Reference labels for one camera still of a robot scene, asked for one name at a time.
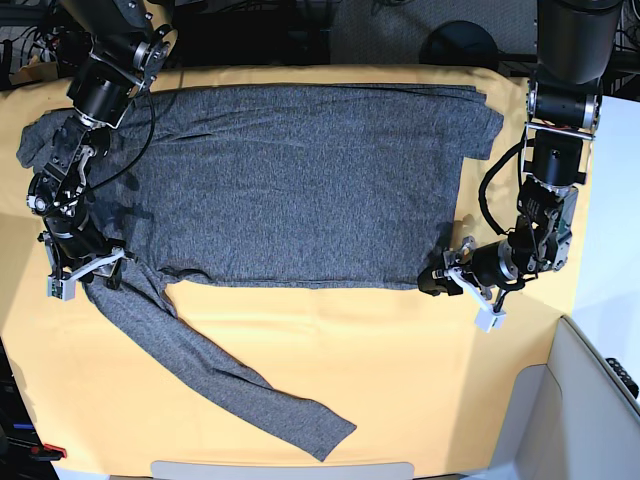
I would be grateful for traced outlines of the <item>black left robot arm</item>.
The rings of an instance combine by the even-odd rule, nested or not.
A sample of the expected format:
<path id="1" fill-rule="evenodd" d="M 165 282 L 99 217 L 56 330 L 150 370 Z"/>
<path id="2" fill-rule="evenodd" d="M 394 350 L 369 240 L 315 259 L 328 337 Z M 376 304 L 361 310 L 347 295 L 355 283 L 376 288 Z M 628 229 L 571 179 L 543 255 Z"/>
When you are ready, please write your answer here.
<path id="1" fill-rule="evenodd" d="M 418 277 L 421 292 L 460 295 L 465 288 L 507 294 L 567 263 L 580 186 L 583 147 L 592 142 L 602 104 L 602 78 L 614 50 L 620 1 L 540 1 L 537 66 L 529 82 L 521 139 L 480 182 L 481 214 L 500 240 L 479 248 L 465 239 L 444 251 Z M 511 160 L 518 162 L 518 217 L 502 228 L 489 210 L 487 190 Z"/>

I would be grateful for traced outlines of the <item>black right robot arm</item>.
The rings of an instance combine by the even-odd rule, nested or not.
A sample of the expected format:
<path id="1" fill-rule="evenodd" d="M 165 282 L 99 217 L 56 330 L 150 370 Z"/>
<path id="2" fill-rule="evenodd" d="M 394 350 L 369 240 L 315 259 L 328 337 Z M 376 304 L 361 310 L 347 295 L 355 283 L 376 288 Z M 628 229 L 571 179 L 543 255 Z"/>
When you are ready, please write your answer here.
<path id="1" fill-rule="evenodd" d="M 170 50 L 168 24 L 154 27 L 141 1 L 66 1 L 65 10 L 92 37 L 88 60 L 67 95 L 73 104 L 53 136 L 52 152 L 29 184 L 26 204 L 40 217 L 51 273 L 47 294 L 63 301 L 75 296 L 77 283 L 96 277 L 118 283 L 130 258 L 121 240 L 105 237 L 95 226 L 88 204 L 103 180 L 89 182 L 93 161 L 106 157 L 111 131 L 117 129 L 132 100 L 149 95 Z"/>

